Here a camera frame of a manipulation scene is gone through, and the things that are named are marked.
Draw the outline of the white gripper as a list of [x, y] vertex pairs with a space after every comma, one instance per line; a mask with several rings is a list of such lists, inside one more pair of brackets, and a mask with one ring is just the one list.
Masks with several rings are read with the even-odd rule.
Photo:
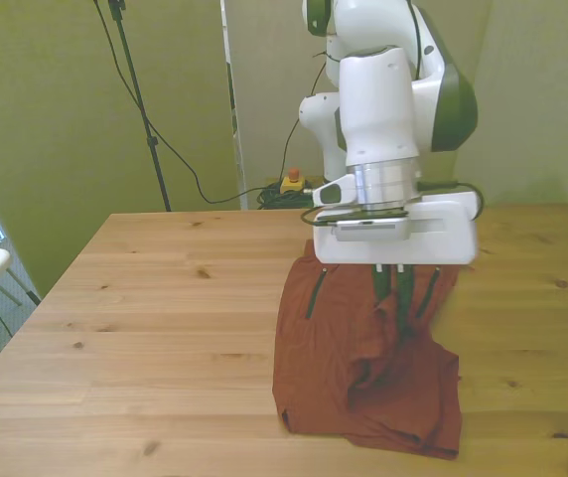
[[390, 295], [390, 266], [397, 266], [396, 323], [399, 341], [409, 329], [417, 264], [468, 264], [478, 243], [474, 192], [427, 195], [406, 207], [402, 218], [349, 219], [313, 228], [315, 255], [326, 264], [375, 264], [374, 302]]

